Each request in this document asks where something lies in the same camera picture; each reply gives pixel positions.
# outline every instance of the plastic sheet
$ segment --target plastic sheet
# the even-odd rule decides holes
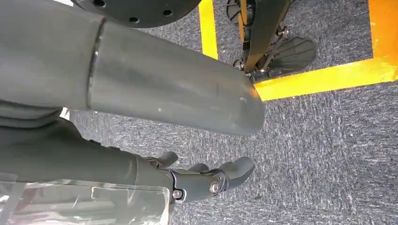
[[[14,182],[0,174],[0,224],[166,225],[169,190],[78,180]]]

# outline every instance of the wheel hole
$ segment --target wheel hole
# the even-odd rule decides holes
[[[166,9],[163,11],[164,16],[171,16],[172,14],[173,14],[173,11],[171,11],[171,10]]]
[[[92,1],[93,5],[97,7],[105,7],[107,4],[104,2],[104,0],[94,0]]]
[[[138,23],[138,22],[139,22],[139,19],[136,18],[136,17],[130,17],[129,21],[130,21],[131,23]]]

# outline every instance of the yellow floor marking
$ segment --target yellow floor marking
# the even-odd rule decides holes
[[[203,54],[217,60],[218,53],[217,39],[215,36],[213,0],[202,0],[199,3],[199,18]]]
[[[369,0],[369,12],[373,59],[257,83],[255,87],[261,99],[395,81],[398,78],[398,0]],[[203,53],[217,59],[212,0],[202,0],[199,15]]]

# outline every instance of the screw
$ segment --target screw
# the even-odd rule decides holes
[[[214,180],[210,183],[210,193],[212,195],[216,195],[218,193],[218,189],[220,189],[220,185],[217,180]]]
[[[174,190],[174,191],[173,191],[173,197],[174,197],[175,199],[180,199],[180,198],[183,197],[183,192],[180,191],[180,190]]]

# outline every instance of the gray fabric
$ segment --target gray fabric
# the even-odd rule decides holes
[[[218,49],[231,63],[240,43],[224,4],[214,6]],[[200,51],[198,19],[194,11],[149,32]],[[310,69],[372,57],[365,1],[297,0],[286,23],[318,43]],[[255,160],[242,188],[177,205],[171,225],[398,224],[397,94],[397,83],[385,83],[268,101],[263,130],[249,137],[95,112],[73,111],[71,119],[84,137],[104,145],[142,156],[175,151],[174,167]]]

